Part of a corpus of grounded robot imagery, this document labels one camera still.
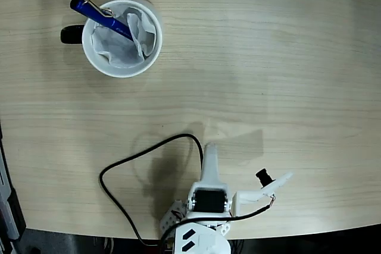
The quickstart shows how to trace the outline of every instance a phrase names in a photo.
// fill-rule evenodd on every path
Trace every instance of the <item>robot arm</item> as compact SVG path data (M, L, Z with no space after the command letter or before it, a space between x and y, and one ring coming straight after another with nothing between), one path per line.
M240 215L240 205L254 203L262 197L274 198L275 190L292 177L287 173L272 180L263 169L257 173L263 188L256 191L238 191L231 197L227 184L218 176L217 147L213 143L205 146L201 179L193 183L186 203L177 200L160 222L164 233L178 221L198 218L200 221L178 226L174 231L174 254L230 254L230 244L225 235L230 230L230 210L233 216Z

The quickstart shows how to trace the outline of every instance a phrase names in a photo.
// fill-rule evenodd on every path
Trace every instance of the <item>black mug handle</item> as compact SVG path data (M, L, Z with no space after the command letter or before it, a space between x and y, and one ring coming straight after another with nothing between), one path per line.
M61 30L63 44L82 44L82 31L85 25L67 26Z

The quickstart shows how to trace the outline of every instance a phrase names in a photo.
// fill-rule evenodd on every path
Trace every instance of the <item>table surface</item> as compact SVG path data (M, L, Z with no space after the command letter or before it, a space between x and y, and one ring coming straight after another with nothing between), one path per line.
M229 238L381 222L380 0L149 1L165 25L161 54L113 79L61 44L60 30L85 20L70 0L0 0L0 119L28 227L134 237L98 174L182 132L218 144L233 192L259 188L262 168L295 174ZM188 139L105 176L151 239L197 179Z

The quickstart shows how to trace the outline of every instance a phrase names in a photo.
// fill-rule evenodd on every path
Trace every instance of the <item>black wire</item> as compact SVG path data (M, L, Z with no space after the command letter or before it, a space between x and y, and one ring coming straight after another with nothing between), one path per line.
M242 251L243 251L243 244L245 243L245 241L242 239L241 240L241 243L240 243L240 246L241 246L241 249L239 250L238 254L242 254Z
M241 215L240 217L198 217L198 218L191 218L191 219L182 220L182 221L178 222L177 224L173 224L170 228L168 228L164 232L163 236L161 236L161 239L159 242L159 253L160 254L164 253L164 245L165 245L165 241L167 240L167 237L169 236L169 234L173 230L175 230L177 227L179 227L181 225L192 223L192 222L198 222L198 221L238 221L238 220L243 220L243 219L254 217L258 214L261 214L262 212L265 212L266 210L268 210L271 207L273 202L274 202L274 198L271 200L271 202L268 205L254 211L254 212L251 212L250 214Z
M133 223L130 215L127 213L127 211L122 207L122 205L120 204L120 202L111 194L111 192L108 190L108 188L106 187L104 181L103 181L103 176L104 174L109 171L110 169L114 168L114 167L117 167L121 164L124 164L124 163L127 163L129 161L132 161L138 157L141 157L141 156L144 156L146 155L147 153L150 153L152 152L153 150L156 150L160 147L162 147L162 145L165 145L173 140L176 140L176 139L179 139L179 138L184 138L184 137L188 137L188 138L191 138L197 145L197 148L198 148L198 152L199 152L199 155L200 155L200 161L201 161L201 166L202 166L202 160L204 158L204 154L202 152L202 146L201 146L201 143L200 141L192 134L178 134L178 135L175 135L175 136L172 136L172 137L169 137L168 139L165 139L159 143L157 143L156 145L153 145L152 147L148 148L148 149L145 149L135 155L132 155L126 159L123 159L123 160L120 160L120 161L117 161L115 163L112 163L111 165L107 166L106 168L104 168L101 173L99 174L99 182L101 184L101 187L102 189L105 191L106 195L115 203L115 205L118 207L118 209L124 214L124 216L127 218L127 220L129 221L131 227L132 227L132 230L133 232L135 232L135 235L136 237L139 239L139 241L141 243L143 243L145 246L158 246L157 244L146 244L142 237L140 236L139 232L138 232L138 229L136 228L135 224Z

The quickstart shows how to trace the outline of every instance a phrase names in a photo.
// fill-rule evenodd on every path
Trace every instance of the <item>white plastic part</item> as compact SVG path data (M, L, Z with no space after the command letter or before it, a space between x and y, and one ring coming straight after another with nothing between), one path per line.
M160 220L161 234L170 228L173 224L181 221L186 215L186 206L181 200L175 200L169 210L164 214L164 217Z
M220 226L217 227L217 231L221 233L222 236L225 236L229 231L230 228L232 227L230 222L226 222Z
M218 156L217 156L217 146L214 143L209 143L204 149L204 160L202 162L201 168L201 179L196 183L193 183L188 194L188 210L193 209L192 197L197 189L210 189L210 190L223 190L227 196L227 204L225 207L225 212L229 212L232 207L232 197L230 194L229 187L227 184L222 183L218 174Z
M219 232L197 223L176 229L174 254L230 254L230 244Z
M233 198L233 216L241 215L241 205L257 202L264 196L270 197L274 195L275 190L282 187L292 175L292 173L286 173L260 190L240 190L236 192Z

